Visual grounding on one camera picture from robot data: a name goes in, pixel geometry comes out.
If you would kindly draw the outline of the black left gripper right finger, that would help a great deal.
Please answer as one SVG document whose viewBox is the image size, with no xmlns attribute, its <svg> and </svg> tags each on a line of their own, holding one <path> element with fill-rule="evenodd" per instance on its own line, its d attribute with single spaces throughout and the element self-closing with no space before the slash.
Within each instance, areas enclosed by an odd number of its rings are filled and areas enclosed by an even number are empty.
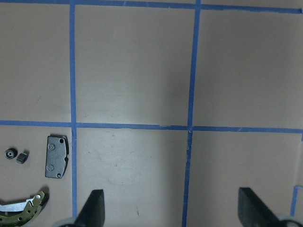
<svg viewBox="0 0 303 227">
<path fill-rule="evenodd" d="M 243 227 L 274 227 L 280 221 L 249 187 L 238 189 L 238 218 Z"/>
</svg>

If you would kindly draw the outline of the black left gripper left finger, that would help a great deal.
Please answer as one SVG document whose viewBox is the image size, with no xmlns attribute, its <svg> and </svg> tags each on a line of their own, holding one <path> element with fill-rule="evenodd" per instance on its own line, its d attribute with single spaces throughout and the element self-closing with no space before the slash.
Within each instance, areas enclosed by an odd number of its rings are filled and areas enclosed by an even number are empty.
<svg viewBox="0 0 303 227">
<path fill-rule="evenodd" d="M 103 190 L 93 190 L 75 220 L 76 227 L 102 227 L 105 223 Z"/>
</svg>

